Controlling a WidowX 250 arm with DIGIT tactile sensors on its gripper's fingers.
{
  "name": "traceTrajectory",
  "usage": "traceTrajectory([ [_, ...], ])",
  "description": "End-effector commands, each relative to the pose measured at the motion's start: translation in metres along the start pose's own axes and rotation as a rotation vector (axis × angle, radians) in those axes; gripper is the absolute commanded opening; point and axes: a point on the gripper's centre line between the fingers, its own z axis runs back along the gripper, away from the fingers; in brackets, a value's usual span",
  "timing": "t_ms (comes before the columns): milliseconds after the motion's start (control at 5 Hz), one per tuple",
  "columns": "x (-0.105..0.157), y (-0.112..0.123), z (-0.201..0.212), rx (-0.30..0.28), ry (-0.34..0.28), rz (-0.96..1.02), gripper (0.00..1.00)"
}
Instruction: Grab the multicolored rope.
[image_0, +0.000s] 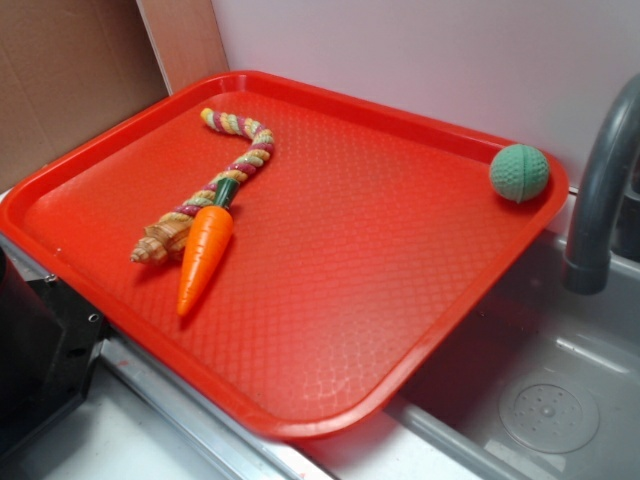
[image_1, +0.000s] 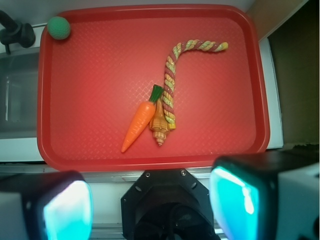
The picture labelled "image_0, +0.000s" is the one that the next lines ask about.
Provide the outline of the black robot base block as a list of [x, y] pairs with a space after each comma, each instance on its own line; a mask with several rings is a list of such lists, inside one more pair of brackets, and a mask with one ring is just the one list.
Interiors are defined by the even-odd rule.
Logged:
[[1, 254], [1, 460], [86, 399], [105, 319], [61, 279], [25, 280]]

